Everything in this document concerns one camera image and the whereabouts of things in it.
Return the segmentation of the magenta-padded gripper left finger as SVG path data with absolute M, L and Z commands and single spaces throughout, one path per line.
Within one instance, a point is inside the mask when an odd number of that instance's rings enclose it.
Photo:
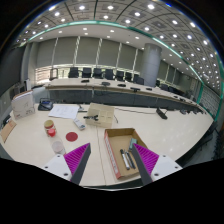
M 43 170 L 79 185 L 90 154 L 91 145 L 87 143 L 65 155 L 56 154 Z

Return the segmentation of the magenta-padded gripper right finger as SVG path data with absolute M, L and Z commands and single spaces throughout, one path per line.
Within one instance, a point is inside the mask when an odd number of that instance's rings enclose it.
M 155 152 L 138 144 L 134 144 L 132 155 L 137 164 L 143 185 L 150 184 L 182 169 L 167 155 Z

